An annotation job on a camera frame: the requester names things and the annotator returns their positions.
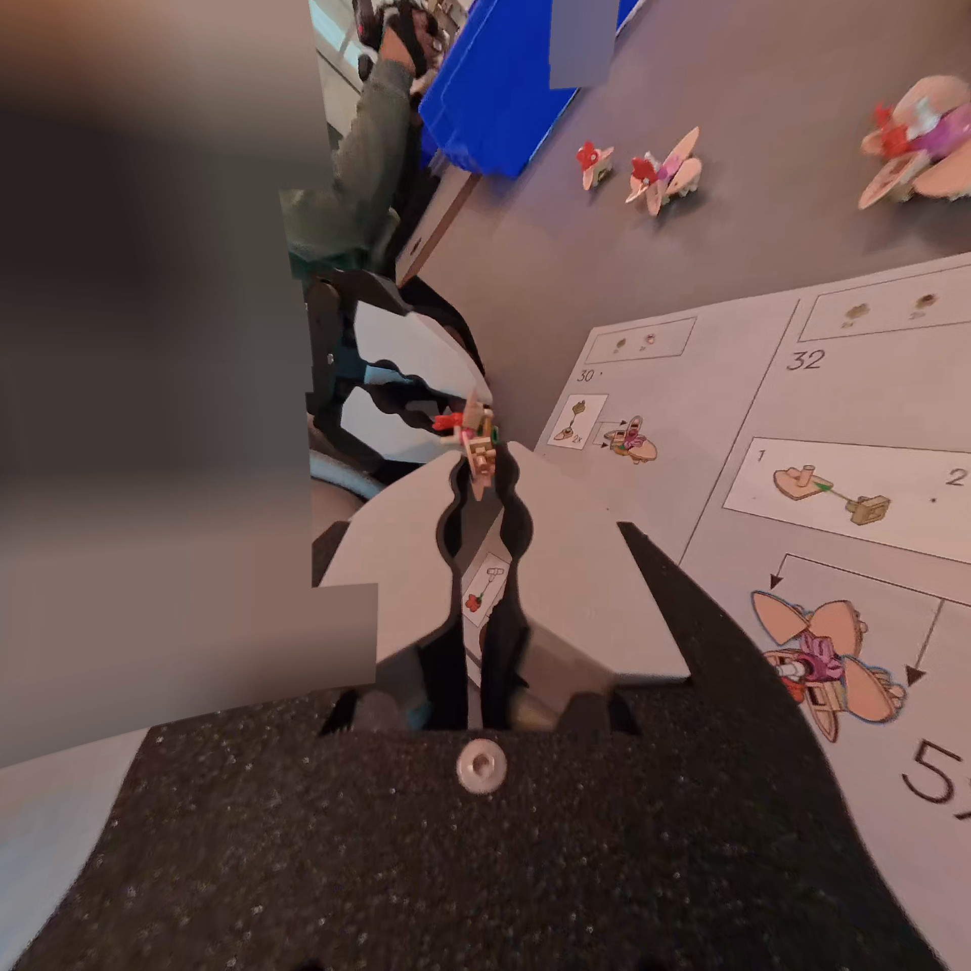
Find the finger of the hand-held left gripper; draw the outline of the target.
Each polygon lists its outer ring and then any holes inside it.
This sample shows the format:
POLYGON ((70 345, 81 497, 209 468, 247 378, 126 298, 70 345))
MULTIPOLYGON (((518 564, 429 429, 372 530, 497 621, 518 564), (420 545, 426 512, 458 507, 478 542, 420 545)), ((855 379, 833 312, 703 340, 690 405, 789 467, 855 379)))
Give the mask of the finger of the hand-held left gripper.
POLYGON ((359 302, 352 324, 359 357, 366 365, 396 371, 452 398, 492 406, 492 391, 466 349, 430 317, 393 313, 359 302))
POLYGON ((459 405, 421 382, 362 384, 347 395, 340 427, 384 460, 424 465, 451 450, 433 423, 459 405))

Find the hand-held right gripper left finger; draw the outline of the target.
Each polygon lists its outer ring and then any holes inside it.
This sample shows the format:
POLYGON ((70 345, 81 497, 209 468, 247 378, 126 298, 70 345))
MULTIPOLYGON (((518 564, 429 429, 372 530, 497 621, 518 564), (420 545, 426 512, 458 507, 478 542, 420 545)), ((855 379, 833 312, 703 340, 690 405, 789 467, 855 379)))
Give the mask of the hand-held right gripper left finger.
POLYGON ((459 508, 457 454, 440 455, 391 484, 350 520, 320 587, 377 588, 374 684, 402 708, 429 708, 421 655, 459 620, 455 559, 446 525, 459 508))

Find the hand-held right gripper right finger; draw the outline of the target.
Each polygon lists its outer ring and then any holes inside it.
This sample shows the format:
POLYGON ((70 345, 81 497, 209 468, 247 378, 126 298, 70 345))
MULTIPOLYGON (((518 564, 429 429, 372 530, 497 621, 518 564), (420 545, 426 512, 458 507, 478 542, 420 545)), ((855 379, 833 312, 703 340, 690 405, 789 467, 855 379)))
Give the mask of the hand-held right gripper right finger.
POLYGON ((519 443, 497 450, 511 560, 483 642, 484 724, 556 724, 571 702, 681 685, 689 667, 625 535, 579 481, 519 443))

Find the tan toy brick flower assembly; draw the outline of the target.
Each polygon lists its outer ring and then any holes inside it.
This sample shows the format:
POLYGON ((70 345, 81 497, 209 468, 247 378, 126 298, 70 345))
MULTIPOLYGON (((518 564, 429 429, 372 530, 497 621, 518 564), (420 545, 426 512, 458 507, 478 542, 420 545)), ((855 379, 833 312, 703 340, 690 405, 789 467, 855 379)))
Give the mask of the tan toy brick flower assembly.
POLYGON ((472 493, 480 502, 486 490, 492 487, 496 469, 499 434, 492 407, 472 392, 461 411, 432 419, 432 431, 438 434, 442 444, 462 449, 469 467, 472 493))

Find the another person's forearm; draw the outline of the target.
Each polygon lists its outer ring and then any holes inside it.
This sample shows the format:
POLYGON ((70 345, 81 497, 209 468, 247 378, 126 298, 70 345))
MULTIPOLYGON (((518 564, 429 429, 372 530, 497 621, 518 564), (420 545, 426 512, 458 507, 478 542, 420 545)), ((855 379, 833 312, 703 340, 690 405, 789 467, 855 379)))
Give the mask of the another person's forearm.
POLYGON ((406 157, 413 80, 404 64, 380 58, 348 133, 332 153, 331 182, 280 190, 295 279, 307 280, 327 268, 377 269, 382 263, 406 157))

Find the grey desk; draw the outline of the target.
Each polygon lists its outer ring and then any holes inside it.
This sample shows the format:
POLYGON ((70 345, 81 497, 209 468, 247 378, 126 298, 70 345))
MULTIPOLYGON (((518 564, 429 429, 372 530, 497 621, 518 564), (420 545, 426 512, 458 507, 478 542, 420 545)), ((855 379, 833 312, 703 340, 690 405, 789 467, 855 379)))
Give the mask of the grey desk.
POLYGON ((597 325, 968 252, 967 203, 856 206, 875 106, 969 79, 969 38, 968 1, 646 3, 608 81, 515 180, 477 180, 419 272, 469 324, 502 431, 536 443, 597 325), (626 205, 632 159, 697 126, 697 190, 626 205), (614 148, 592 191, 587 140, 614 148))

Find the printed building instruction booklet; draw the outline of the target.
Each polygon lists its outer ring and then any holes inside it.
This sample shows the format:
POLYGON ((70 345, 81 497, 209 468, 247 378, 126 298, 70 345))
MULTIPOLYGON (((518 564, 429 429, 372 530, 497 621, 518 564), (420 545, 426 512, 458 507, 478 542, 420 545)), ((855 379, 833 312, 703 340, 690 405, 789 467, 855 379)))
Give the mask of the printed building instruction booklet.
POLYGON ((593 329, 536 452, 777 670, 969 969, 969 254, 593 329))

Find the small red flower brick piece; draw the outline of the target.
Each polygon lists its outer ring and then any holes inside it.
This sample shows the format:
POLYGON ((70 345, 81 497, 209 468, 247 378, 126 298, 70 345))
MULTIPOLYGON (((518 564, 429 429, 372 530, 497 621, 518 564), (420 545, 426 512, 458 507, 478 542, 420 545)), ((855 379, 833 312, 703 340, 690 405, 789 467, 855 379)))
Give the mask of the small red flower brick piece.
POLYGON ((581 165, 582 185, 585 191, 592 191, 601 182, 613 173, 613 152, 614 148, 601 149, 587 140, 576 153, 578 163, 581 165))

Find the blue plastic bin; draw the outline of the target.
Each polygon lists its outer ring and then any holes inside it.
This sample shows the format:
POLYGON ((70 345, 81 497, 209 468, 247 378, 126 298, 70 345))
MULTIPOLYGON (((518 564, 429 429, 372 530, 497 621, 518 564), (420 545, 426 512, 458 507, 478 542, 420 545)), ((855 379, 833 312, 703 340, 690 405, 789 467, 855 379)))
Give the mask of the blue plastic bin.
POLYGON ((572 99, 605 81, 641 2, 474 2, 424 96, 420 116, 455 167, 516 179, 572 99))

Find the tan winged brick flower model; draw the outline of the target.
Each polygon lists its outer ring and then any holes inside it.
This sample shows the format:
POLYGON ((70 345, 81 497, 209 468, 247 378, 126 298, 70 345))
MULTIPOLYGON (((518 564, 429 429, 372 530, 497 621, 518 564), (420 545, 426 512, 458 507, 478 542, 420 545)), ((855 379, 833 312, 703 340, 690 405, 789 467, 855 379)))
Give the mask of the tan winged brick flower model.
POLYGON ((625 204, 641 205, 658 217, 673 199, 696 191, 703 171, 703 162, 695 153, 700 131, 697 126, 687 132, 662 162, 650 152, 634 157, 625 204))

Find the tan winged purple brick model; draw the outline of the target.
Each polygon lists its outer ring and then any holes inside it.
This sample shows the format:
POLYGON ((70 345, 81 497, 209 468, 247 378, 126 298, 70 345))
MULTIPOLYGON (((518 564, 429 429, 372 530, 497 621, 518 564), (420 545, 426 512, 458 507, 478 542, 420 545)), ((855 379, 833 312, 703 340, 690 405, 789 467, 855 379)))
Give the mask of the tan winged purple brick model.
POLYGON ((970 87, 954 76, 919 79, 894 105, 879 105, 860 152, 880 161, 859 211, 914 196, 949 202, 970 196, 970 87))

